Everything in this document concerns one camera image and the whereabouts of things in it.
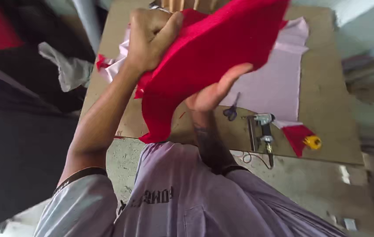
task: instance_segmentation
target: person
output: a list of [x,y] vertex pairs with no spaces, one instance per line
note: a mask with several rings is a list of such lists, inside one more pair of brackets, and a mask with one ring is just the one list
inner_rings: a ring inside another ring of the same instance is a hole
[[197,146],[147,144],[135,185],[116,217],[117,198],[106,174],[106,151],[139,77],[159,64],[181,27],[181,13],[131,13],[128,56],[80,121],[58,188],[34,236],[345,236],[239,166],[222,143],[213,110],[249,63],[185,100]]

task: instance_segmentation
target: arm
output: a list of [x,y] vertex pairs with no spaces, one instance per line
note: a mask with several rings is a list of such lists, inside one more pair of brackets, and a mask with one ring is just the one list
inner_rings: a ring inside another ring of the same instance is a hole
[[213,110],[225,98],[240,75],[253,68],[244,63],[229,69],[218,83],[212,84],[186,100],[191,110],[194,131],[203,163],[215,174],[221,174],[226,168],[238,165],[229,149],[219,136]]
[[131,13],[130,22],[127,58],[112,83],[79,122],[58,185],[84,168],[105,168],[106,151],[137,81],[145,71],[157,67],[178,34],[182,14],[171,16],[160,10],[137,9]]

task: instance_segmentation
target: yellow fitting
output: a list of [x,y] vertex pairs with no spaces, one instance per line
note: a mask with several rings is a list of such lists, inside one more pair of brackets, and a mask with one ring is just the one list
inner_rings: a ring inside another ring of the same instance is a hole
[[305,137],[304,143],[313,150],[320,149],[321,147],[321,139],[316,135]]

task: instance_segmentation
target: concrete floor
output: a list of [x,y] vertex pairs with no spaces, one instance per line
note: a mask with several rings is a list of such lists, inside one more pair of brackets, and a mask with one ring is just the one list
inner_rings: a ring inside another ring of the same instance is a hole
[[[115,139],[106,156],[107,172],[117,198],[125,203],[130,197],[137,162],[144,144],[137,139]],[[273,170],[268,170],[257,158],[245,164],[241,152],[233,152],[238,163],[247,167],[285,196],[321,218],[332,223],[329,215],[338,220],[353,218],[358,232],[350,236],[374,237],[374,204],[367,186],[342,182],[337,164],[289,157],[275,157]]]

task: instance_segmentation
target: wrist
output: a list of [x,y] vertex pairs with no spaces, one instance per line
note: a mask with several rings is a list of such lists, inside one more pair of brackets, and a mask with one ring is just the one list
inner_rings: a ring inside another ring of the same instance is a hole
[[193,120],[194,127],[206,128],[211,125],[211,121],[214,120],[212,110],[208,111],[197,111],[190,110],[191,118]]
[[138,81],[140,76],[144,73],[144,70],[136,67],[133,63],[127,60],[121,65],[118,74],[124,75],[124,78]]

